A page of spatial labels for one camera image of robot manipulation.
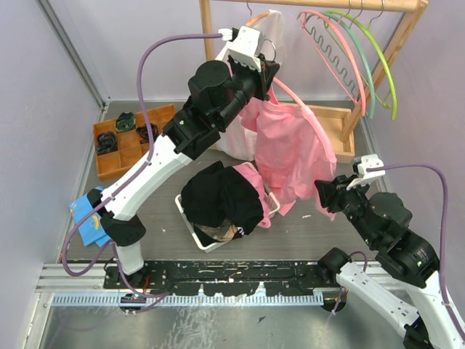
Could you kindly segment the orange hanger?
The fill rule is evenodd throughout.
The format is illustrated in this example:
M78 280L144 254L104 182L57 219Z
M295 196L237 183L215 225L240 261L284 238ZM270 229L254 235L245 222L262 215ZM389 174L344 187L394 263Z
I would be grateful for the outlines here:
M248 9L248 12L249 12L249 19L248 19L248 22L246 23L247 26L254 25L255 23L259 22L263 18L266 18L270 14L270 11L266 10L258 15L254 15L251 5L249 4L248 1L246 1L246 8Z

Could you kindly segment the mint green hanger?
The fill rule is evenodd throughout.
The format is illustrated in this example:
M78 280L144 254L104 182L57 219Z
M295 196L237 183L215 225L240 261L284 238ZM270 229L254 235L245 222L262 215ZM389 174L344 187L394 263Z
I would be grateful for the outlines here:
M341 63L339 56L332 53L333 48L330 44L323 43L322 36L317 39L312 37L313 44L343 90L356 105L362 108L362 116L372 119L376 111L376 104L370 102L370 106L367 108L368 93L364 92L364 89L367 87L369 92L375 92L375 88L365 50L350 26L338 15L329 11L323 11L321 15L326 31L351 63L355 80L346 82L345 78L348 74L346 68L339 68Z

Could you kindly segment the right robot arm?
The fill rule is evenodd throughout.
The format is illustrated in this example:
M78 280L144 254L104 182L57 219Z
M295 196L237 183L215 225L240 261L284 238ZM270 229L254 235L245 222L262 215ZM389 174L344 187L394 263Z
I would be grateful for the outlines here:
M464 321L446 302L449 294L440 284L440 259L434 248L409 228L411 212L394 193L368 198L367 188L353 186L354 180L354 175L316 180L320 204L348 219L413 303L387 291L339 248L318 260L321 282L338 284L364 300L402 337L405 348L463 348Z

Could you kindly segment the salmon pink hanger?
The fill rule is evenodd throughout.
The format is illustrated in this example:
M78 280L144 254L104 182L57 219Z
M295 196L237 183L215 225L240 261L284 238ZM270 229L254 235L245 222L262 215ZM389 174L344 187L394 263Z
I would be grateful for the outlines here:
M332 53L338 55L341 60L339 68L346 68L348 72L347 77L345 78L346 82L354 81L355 74L352 69L352 65L349 62L349 60L346 58L345 54L340 50L339 46L333 41L330 34L326 31L323 21L321 20L322 17L323 16L321 15L321 12L317 12L315 10L303 10L297 15L297 20L300 22L300 26L302 30L308 36L312 44L314 42L312 40L312 37L317 39L319 36L322 36L323 43L330 44L332 46L333 48ZM364 89L364 92L367 92L368 94L370 93L367 87Z

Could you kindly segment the white t shirt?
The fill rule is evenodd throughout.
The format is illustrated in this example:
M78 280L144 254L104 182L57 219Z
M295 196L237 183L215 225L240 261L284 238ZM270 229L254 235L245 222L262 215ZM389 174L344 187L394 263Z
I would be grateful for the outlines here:
M270 60L282 64L286 57L286 45L284 42L285 19L281 12L268 10L267 15L251 24L252 28L260 30L266 40L261 53ZM246 129L241 124L241 115L237 116L229 125L225 133L220 134L211 149L222 151L234 159L253 161L255 156L256 132Z

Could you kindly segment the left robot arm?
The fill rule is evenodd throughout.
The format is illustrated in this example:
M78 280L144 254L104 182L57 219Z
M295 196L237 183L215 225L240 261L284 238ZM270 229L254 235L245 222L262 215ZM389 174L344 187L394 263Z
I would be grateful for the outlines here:
M117 182L93 189L86 199L100 215L104 232L116 245L120 280L129 288L145 281L141 240L146 233L137 211L168 178L220 139L220 135L249 102L269 100L280 64L254 58L253 68L229 57L197 68L187 83L190 96L164 126L148 152Z

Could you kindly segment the light pink t shirt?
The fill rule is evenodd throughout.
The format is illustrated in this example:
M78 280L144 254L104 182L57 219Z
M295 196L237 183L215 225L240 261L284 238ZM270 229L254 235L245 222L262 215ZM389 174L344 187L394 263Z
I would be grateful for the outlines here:
M336 154L313 111L305 104L279 103L272 95L267 101L251 99L240 117L242 126L256 132L254 160L280 202L279 213L313 198L317 210L333 220L320 204L315 181L332 181Z

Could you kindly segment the black t shirt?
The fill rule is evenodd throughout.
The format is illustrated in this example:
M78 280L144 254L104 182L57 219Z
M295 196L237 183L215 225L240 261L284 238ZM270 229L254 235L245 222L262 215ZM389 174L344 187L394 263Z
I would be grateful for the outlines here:
M187 219L217 240L229 242L247 236L263 218L254 187L221 161L192 177L181 197Z

